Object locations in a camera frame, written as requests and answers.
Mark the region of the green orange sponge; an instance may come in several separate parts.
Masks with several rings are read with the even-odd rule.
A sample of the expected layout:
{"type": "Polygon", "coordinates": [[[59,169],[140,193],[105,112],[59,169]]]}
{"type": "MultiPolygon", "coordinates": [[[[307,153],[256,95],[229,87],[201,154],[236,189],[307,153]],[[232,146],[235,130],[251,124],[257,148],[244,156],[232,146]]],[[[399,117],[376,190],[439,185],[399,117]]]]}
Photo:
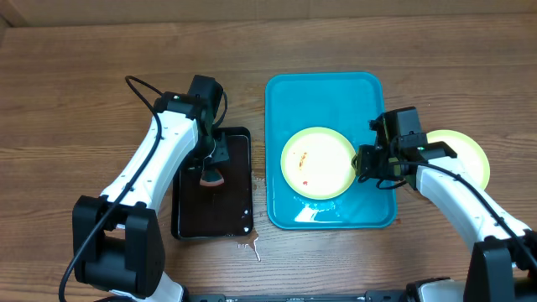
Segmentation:
{"type": "Polygon", "coordinates": [[[224,184],[222,173],[218,169],[205,169],[201,173],[200,186],[217,187],[224,184]]]}

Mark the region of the yellow plate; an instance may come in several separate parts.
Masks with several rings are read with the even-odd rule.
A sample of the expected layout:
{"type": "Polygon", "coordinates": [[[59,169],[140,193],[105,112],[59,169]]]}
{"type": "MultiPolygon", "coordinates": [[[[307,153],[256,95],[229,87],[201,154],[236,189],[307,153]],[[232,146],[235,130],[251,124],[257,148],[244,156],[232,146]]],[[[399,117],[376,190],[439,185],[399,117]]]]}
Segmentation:
{"type": "Polygon", "coordinates": [[[427,133],[429,143],[445,142],[457,153],[467,173],[486,189],[490,180],[490,163],[482,147],[464,133],[454,130],[435,130],[427,133]]]}
{"type": "Polygon", "coordinates": [[[355,180],[355,154],[352,144],[339,132],[306,128],[285,144],[280,168],[295,192],[313,200],[328,200],[344,193],[355,180]]]}

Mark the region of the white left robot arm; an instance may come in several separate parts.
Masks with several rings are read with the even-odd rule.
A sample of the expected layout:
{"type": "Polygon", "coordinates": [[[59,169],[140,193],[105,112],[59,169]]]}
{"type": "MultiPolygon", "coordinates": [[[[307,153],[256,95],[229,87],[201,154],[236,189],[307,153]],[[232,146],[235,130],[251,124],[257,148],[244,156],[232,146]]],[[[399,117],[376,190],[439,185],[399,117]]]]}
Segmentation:
{"type": "Polygon", "coordinates": [[[98,197],[81,196],[72,211],[74,256],[68,278],[107,291],[111,301],[181,301],[185,288],[164,271],[158,223],[164,194],[187,159],[204,165],[216,158],[215,113],[227,94],[160,94],[148,108],[149,130],[122,173],[98,197]]]}

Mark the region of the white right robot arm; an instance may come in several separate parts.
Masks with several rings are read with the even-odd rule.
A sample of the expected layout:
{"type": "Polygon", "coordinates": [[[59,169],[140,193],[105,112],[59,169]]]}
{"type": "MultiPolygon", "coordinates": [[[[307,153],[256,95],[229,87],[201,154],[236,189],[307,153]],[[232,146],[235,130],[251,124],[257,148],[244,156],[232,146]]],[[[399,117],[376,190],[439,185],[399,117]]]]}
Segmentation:
{"type": "Polygon", "coordinates": [[[408,284],[404,301],[534,301],[536,233],[475,184],[446,143],[401,148],[363,145],[352,159],[358,180],[410,185],[430,200],[471,251],[464,283],[436,278],[408,284]]]}

